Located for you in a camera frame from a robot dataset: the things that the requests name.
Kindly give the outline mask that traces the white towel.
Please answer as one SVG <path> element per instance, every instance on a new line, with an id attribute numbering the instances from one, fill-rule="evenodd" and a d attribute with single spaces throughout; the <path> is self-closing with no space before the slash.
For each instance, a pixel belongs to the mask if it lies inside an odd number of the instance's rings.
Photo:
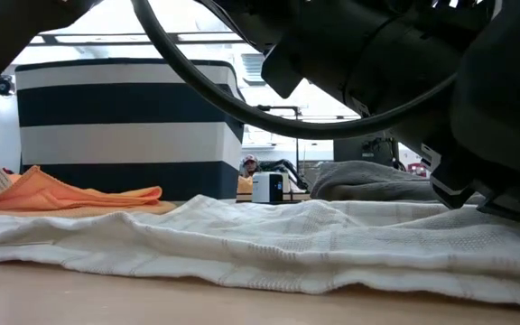
<path id="1" fill-rule="evenodd" d="M 520 223 L 470 205 L 228 204 L 198 196 L 162 215 L 0 213 L 0 262 L 7 261 L 284 293 L 362 284 L 520 306 Z"/>

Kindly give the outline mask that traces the tan waffle towel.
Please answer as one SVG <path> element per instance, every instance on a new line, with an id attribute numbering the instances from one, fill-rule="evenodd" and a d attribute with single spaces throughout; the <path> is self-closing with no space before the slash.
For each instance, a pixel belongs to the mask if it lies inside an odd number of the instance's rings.
<path id="1" fill-rule="evenodd" d="M 6 176 L 13 174 L 8 170 L 4 170 Z M 173 209 L 165 212 L 151 212 L 140 209 L 101 209 L 101 208 L 78 208 L 78 209 L 64 209 L 54 211 L 39 211 L 39 212 L 13 212 L 13 211 L 1 211 L 0 215 L 14 216 L 14 217 L 60 217 L 60 218 L 86 218 L 101 216 L 112 212 L 124 211 L 124 212 L 146 212 L 155 215 L 162 215 Z"/>

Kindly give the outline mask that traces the orange towel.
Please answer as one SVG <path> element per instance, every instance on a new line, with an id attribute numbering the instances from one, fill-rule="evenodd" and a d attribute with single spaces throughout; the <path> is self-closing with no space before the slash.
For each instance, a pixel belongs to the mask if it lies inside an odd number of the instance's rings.
<path id="1" fill-rule="evenodd" d="M 165 212 L 175 205 L 161 201 L 160 187 L 120 193 L 81 189 L 50 176 L 33 166 L 23 174 L 9 174 L 11 182 L 0 190 L 0 210 L 39 212 L 78 208 L 140 209 Z"/>

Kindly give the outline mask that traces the grey towel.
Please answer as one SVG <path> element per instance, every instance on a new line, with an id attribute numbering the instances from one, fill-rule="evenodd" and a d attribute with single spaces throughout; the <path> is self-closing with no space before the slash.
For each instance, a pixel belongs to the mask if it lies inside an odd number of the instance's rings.
<path id="1" fill-rule="evenodd" d="M 326 162 L 311 190 L 313 200 L 438 203 L 427 178 L 374 162 Z"/>

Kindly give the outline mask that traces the black monitor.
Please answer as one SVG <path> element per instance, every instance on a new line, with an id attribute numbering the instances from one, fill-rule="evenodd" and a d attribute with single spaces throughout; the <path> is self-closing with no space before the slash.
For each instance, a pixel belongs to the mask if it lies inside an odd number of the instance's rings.
<path id="1" fill-rule="evenodd" d="M 336 163 L 364 161 L 394 167 L 398 161 L 397 143 L 393 138 L 366 135 L 333 141 Z"/>

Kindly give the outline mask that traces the white timer with display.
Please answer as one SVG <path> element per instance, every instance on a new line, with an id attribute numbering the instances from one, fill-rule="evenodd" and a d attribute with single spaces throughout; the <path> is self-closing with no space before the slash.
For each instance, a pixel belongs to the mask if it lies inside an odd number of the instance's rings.
<path id="1" fill-rule="evenodd" d="M 253 203 L 275 203 L 283 201 L 290 192 L 289 177 L 281 172 L 258 172 L 252 177 Z"/>

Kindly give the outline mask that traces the black bent pipe stand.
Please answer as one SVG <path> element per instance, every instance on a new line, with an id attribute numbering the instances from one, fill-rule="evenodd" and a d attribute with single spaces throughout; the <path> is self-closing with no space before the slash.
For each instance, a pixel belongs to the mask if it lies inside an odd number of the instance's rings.
<path id="1" fill-rule="evenodd" d="M 263 111 L 263 112 L 265 112 L 265 113 L 267 113 L 267 114 L 272 114 L 272 115 L 275 115 L 275 116 L 279 116 L 281 118 L 288 118 L 288 119 L 290 119 L 291 117 L 289 115 L 284 114 L 283 111 L 292 111 L 293 115 L 294 115 L 293 120 L 295 122 L 299 121 L 299 111 L 300 111 L 300 109 L 298 107 L 296 107 L 296 106 L 258 105 L 256 108 L 261 110 L 261 111 Z M 294 164 L 294 167 L 298 168 L 299 167 L 299 137 L 295 136 L 294 139 L 295 139 L 295 164 Z"/>

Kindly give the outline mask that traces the person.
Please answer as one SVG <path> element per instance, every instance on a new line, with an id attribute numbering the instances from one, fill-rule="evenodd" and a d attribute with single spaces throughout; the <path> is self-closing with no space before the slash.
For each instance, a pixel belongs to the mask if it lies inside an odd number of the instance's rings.
<path id="1" fill-rule="evenodd" d="M 241 171 L 238 175 L 237 193 L 251 194 L 253 191 L 253 176 L 260 172 L 259 162 L 252 154 L 247 155 L 241 164 Z"/>

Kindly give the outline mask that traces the navy white striped fabric bin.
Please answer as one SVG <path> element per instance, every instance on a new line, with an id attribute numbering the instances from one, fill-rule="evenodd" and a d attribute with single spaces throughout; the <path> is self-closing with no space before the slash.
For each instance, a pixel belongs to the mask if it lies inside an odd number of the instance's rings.
<path id="1" fill-rule="evenodd" d="M 159 59 L 54 61 L 15 71 L 21 165 L 106 193 L 232 201 L 244 128 Z"/>

